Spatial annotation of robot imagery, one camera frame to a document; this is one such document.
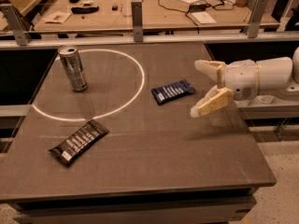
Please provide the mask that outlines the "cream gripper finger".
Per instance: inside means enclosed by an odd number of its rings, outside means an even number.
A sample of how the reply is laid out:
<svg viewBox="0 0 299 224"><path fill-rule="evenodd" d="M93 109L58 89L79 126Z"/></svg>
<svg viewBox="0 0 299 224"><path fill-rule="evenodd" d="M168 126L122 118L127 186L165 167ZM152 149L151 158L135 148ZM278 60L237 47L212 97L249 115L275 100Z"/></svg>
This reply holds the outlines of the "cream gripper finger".
<svg viewBox="0 0 299 224"><path fill-rule="evenodd" d="M194 62L195 69L208 76L213 81L218 80L219 72L226 67L225 62L197 60Z"/></svg>
<svg viewBox="0 0 299 224"><path fill-rule="evenodd" d="M206 95L191 108L192 118L201 118L230 104L234 99L234 92L229 88L212 87Z"/></svg>

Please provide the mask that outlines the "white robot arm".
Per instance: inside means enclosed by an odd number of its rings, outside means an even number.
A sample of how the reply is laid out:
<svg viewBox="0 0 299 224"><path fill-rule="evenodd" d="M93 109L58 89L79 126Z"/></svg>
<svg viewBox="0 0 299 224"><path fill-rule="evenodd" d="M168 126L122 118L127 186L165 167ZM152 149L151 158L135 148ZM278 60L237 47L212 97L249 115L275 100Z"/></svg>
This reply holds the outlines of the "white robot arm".
<svg viewBox="0 0 299 224"><path fill-rule="evenodd" d="M235 102L239 107L273 105L275 99L295 100L299 94L298 49L293 56L230 64L197 60L195 68L216 82L191 109L193 118L201 118Z"/></svg>

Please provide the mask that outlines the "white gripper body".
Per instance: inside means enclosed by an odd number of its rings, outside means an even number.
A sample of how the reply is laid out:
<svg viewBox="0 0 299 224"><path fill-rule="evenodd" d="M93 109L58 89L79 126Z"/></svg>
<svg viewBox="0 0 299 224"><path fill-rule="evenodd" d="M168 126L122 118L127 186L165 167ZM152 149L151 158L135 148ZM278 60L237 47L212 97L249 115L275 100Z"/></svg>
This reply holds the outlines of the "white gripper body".
<svg viewBox="0 0 299 224"><path fill-rule="evenodd" d="M257 96L258 80L253 60L230 63L222 74L224 86L233 91L235 100L251 100Z"/></svg>

